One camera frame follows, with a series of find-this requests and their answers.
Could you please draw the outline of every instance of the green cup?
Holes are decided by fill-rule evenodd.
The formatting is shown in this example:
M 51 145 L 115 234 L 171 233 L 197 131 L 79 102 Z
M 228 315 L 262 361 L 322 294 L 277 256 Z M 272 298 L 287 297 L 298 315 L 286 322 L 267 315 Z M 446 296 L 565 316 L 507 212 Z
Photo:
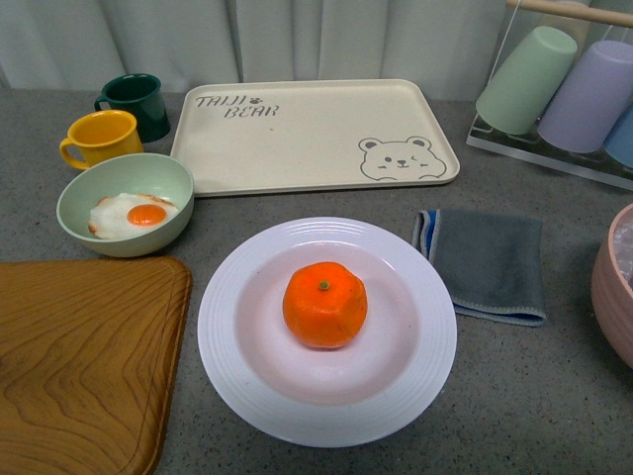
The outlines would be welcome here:
M 136 117 L 138 135 L 143 143 L 154 142 L 169 133 L 169 119 L 160 93 L 160 80 L 151 74 L 127 74 L 103 86 L 95 100 L 95 111 L 107 103 L 110 109 Z
M 488 83 L 477 113 L 501 132 L 527 134 L 565 79 L 577 50 L 576 41 L 561 30 L 535 28 Z

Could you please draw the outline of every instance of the beige tray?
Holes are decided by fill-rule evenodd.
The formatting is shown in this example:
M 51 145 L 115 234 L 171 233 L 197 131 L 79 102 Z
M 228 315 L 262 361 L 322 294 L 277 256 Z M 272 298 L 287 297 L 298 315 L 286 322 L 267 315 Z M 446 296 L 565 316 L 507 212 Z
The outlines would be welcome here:
M 460 168 L 420 90 L 400 79 L 200 86 L 171 155 L 199 197 L 437 185 Z

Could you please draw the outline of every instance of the white plate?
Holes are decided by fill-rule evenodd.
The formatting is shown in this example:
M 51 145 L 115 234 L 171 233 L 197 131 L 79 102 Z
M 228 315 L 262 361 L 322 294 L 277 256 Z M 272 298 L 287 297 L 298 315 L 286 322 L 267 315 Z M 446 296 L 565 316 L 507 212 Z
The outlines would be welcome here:
M 335 260 L 366 286 L 359 335 L 337 350 L 308 349 L 286 328 L 292 273 Z M 203 363 L 224 401 L 247 422 L 293 443 L 357 445 L 415 420 L 446 382 L 457 344 L 448 291 L 410 244 L 339 218 L 297 220 L 240 245 L 202 300 Z

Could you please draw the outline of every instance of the egg yolk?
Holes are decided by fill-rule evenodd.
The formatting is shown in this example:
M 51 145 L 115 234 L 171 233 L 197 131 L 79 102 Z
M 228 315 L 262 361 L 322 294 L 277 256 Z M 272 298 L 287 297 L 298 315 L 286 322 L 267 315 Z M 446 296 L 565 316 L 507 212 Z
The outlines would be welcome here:
M 136 226 L 154 226 L 167 218 L 167 212 L 158 205 L 138 205 L 128 212 L 128 221 Z

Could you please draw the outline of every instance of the dark green mug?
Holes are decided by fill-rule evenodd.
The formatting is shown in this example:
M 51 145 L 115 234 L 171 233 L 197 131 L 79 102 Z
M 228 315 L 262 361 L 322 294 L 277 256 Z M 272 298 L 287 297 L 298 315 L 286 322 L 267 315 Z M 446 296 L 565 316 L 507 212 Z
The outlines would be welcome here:
M 111 109 L 136 117 L 138 135 L 143 143 L 157 141 L 169 133 L 169 119 L 160 93 L 160 80 L 151 74 L 127 74 L 103 86 L 95 100 L 95 111 L 108 103 Z

